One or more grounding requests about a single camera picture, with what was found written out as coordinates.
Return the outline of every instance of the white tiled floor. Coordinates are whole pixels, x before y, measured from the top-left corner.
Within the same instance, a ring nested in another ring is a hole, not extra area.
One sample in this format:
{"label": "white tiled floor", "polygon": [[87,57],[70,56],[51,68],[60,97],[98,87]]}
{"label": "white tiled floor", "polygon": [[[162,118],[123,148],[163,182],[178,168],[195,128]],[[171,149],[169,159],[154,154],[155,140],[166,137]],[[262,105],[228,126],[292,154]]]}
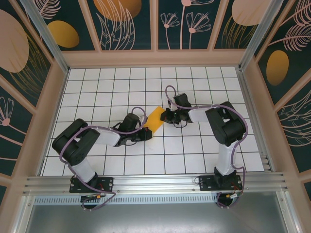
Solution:
{"label": "white tiled floor", "polygon": [[[147,114],[159,105],[165,108],[167,85],[186,93],[192,106],[229,100],[246,118],[250,134],[238,147],[236,166],[245,166],[247,172],[263,171],[234,67],[72,69],[52,139],[78,118],[111,127],[134,106],[143,107]],[[52,139],[41,174],[71,175],[52,149]],[[95,145],[88,160],[100,175],[210,173],[216,166],[218,150],[208,123],[192,123],[183,129],[165,123],[147,142],[118,148]]]}

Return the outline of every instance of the flower illustration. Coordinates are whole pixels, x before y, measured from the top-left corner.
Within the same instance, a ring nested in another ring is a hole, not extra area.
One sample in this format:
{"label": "flower illustration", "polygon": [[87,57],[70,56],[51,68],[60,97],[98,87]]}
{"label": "flower illustration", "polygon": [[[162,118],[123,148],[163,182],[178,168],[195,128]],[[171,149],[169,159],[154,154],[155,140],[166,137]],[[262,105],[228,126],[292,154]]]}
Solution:
{"label": "flower illustration", "polygon": [[4,97],[0,97],[0,125],[8,126],[10,124],[10,118],[13,112],[14,102],[8,98],[5,103]]}
{"label": "flower illustration", "polygon": [[183,11],[181,13],[181,26],[180,26],[180,49],[183,49],[183,22],[184,22],[184,14],[185,8],[191,5],[206,5],[213,3],[214,0],[181,0],[181,4],[183,4]]}
{"label": "flower illustration", "polygon": [[170,50],[171,47],[169,44],[169,37],[167,35],[167,29],[178,26],[179,21],[177,21],[176,13],[174,13],[174,14],[168,13],[167,15],[165,13],[162,13],[161,14],[161,20],[162,20],[162,23],[165,27],[167,46],[169,47],[169,50]]}
{"label": "flower illustration", "polygon": [[190,39],[189,39],[189,49],[191,49],[191,36],[193,33],[200,33],[210,30],[210,24],[208,13],[201,14],[197,13],[195,18],[193,18],[193,12],[187,14],[187,24],[190,32]]}
{"label": "flower illustration", "polygon": [[184,6],[191,6],[191,5],[205,5],[205,4],[210,4],[214,2],[214,0],[203,0],[203,1],[199,1],[199,0],[181,0],[181,4],[183,4]]}

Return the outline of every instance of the purple cable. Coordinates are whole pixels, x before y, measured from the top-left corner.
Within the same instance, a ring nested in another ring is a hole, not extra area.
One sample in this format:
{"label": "purple cable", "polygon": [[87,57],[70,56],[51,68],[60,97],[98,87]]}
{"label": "purple cable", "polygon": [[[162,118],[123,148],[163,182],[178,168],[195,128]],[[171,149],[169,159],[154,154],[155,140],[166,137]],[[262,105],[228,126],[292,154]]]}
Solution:
{"label": "purple cable", "polygon": [[[237,144],[235,144],[235,146],[233,147],[232,153],[231,153],[231,166],[232,166],[234,169],[236,169],[236,170],[240,170],[240,169],[243,170],[243,184],[242,184],[242,190],[241,190],[241,193],[243,193],[243,191],[244,191],[244,185],[245,185],[245,168],[244,168],[243,166],[242,166],[242,167],[235,167],[234,164],[233,164],[233,159],[234,159],[234,152],[235,152],[237,146],[238,146],[242,141],[244,141],[244,139],[245,139],[245,138],[247,137],[247,135],[248,135],[248,126],[247,126],[247,123],[246,123],[244,117],[242,117],[242,115],[241,115],[240,113],[238,113],[235,109],[230,108],[230,107],[225,106],[225,105],[221,105],[221,104],[209,104],[209,105],[202,105],[202,106],[195,106],[195,107],[183,107],[183,106],[180,106],[180,105],[178,105],[178,104],[175,104],[175,103],[170,99],[170,97],[169,97],[169,95],[168,95],[168,93],[167,93],[168,87],[171,87],[171,88],[174,90],[175,95],[176,95],[176,89],[175,89],[172,85],[168,85],[168,86],[165,88],[165,95],[166,95],[166,98],[169,100],[169,102],[170,102],[171,104],[175,105],[175,106],[178,107],[178,108],[192,110],[192,109],[198,109],[198,108],[222,107],[222,108],[225,108],[225,109],[228,109],[228,110],[234,112],[234,113],[235,113],[236,115],[238,115],[239,118],[243,121],[243,123],[244,123],[244,125],[245,125],[245,129],[246,129],[245,135],[243,136],[243,138],[242,138],[240,141],[237,142]],[[217,202],[216,202],[216,204],[217,204],[220,208],[223,208],[223,207],[229,208],[228,206],[225,206],[225,205],[223,205],[223,204],[221,204],[221,203],[219,202],[219,196],[220,196],[220,195],[221,195],[221,192],[217,194],[217,198],[216,198],[216,201],[217,201]],[[231,207],[235,206],[235,205],[238,203],[238,200],[239,200],[239,199],[240,199],[240,197],[239,197],[233,204],[231,204],[230,206],[231,206]]]}
{"label": "purple cable", "polygon": [[78,132],[76,132],[76,133],[71,137],[71,139],[68,140],[68,142],[64,145],[63,149],[61,150],[61,152],[60,152],[60,154],[59,154],[59,160],[60,160],[61,162],[65,163],[66,165],[68,165],[68,168],[70,169],[70,171],[78,178],[78,180],[79,180],[84,186],[86,186],[87,188],[89,188],[89,189],[91,189],[91,190],[94,190],[94,191],[96,191],[96,192],[98,192],[98,193],[112,194],[112,196],[111,196],[110,198],[108,198],[104,203],[102,203],[102,204],[100,204],[100,205],[97,205],[96,207],[94,207],[94,208],[92,208],[92,209],[87,209],[87,208],[85,208],[84,203],[85,203],[87,200],[89,200],[89,199],[84,200],[84,201],[82,202],[82,207],[83,207],[84,210],[92,211],[92,210],[97,210],[97,209],[103,207],[104,205],[106,205],[107,202],[109,202],[111,199],[113,199],[113,198],[115,197],[116,193],[115,193],[115,192],[107,192],[107,191],[103,191],[103,190],[99,190],[99,189],[93,188],[93,187],[89,186],[86,182],[84,182],[84,181],[81,179],[81,177],[78,176],[77,173],[72,169],[71,165],[70,165],[66,160],[63,159],[63,154],[64,154],[66,148],[67,148],[68,145],[76,138],[76,136],[78,136],[80,133],[82,133],[83,131],[85,131],[85,130],[87,130],[87,129],[102,129],[102,130],[112,131],[112,132],[119,133],[119,134],[132,134],[132,133],[138,132],[138,131],[141,130],[141,129],[143,128],[143,126],[146,124],[147,116],[146,116],[145,110],[143,110],[141,107],[134,107],[134,108],[132,109],[132,113],[133,113],[133,111],[134,111],[135,109],[140,109],[140,110],[142,110],[143,113],[144,113],[144,120],[143,120],[141,126],[138,127],[136,130],[131,131],[131,132],[120,132],[120,131],[114,130],[114,129],[112,129],[112,128],[107,128],[107,127],[103,127],[103,126],[93,126],[93,125],[91,125],[91,126],[86,126],[86,127],[82,128],[82,129],[80,129]]}

